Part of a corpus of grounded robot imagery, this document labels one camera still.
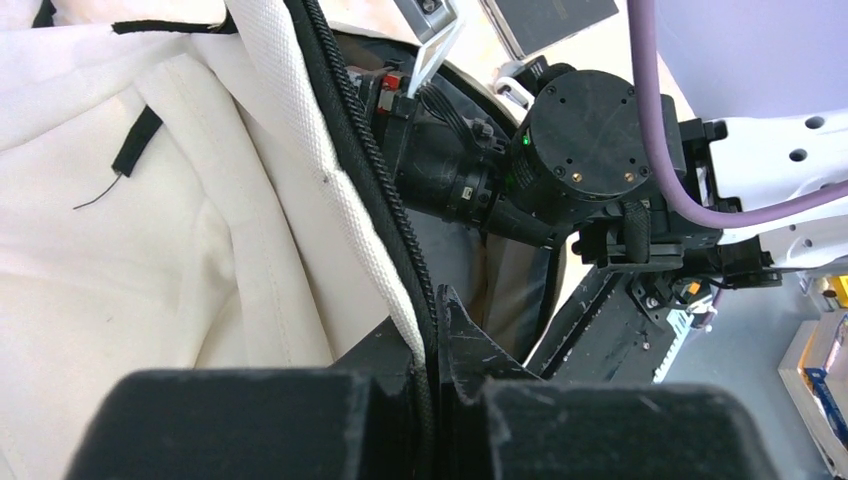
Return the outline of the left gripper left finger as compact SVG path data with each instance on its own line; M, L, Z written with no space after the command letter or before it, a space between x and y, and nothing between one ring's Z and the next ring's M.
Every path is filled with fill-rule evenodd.
M412 355L390 320L326 368L147 370L90 422L71 479L418 479Z

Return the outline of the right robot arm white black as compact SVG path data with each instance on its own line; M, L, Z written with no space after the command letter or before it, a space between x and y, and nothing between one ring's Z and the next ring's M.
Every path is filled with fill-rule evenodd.
M766 233L847 212L847 117L680 121L672 97L568 64L524 68L523 119L467 87L415 87L397 62L348 66L347 100L400 208L645 275L636 300L682 286L763 287L808 259Z

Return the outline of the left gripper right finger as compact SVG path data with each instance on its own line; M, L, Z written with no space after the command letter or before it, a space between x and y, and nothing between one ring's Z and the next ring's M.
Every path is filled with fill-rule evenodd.
M711 386L566 386L527 371L435 293L439 479L774 479L748 410Z

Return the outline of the beige canvas student bag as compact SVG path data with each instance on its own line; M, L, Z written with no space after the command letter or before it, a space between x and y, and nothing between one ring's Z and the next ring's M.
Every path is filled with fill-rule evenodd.
M118 35L109 14L209 20L218 1L84 1L35 28L1 5L1 475L60 479L144 369L326 366L408 312L307 82L292 15L246 37Z

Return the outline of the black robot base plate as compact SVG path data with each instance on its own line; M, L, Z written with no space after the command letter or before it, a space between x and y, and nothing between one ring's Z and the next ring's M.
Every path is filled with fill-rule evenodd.
M595 268L572 289L524 360L560 384L650 384L672 342L668 309L644 313L632 298L633 274Z

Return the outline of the black book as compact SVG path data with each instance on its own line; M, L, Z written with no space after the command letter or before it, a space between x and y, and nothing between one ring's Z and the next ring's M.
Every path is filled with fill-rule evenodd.
M619 13L613 0L483 0L511 60L524 60Z

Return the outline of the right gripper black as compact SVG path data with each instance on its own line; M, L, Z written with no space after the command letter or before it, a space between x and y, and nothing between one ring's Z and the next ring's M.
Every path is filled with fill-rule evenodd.
M462 115L438 85L410 96L411 76L397 64L346 70L404 206L449 223L487 226L499 200L507 139L489 121Z

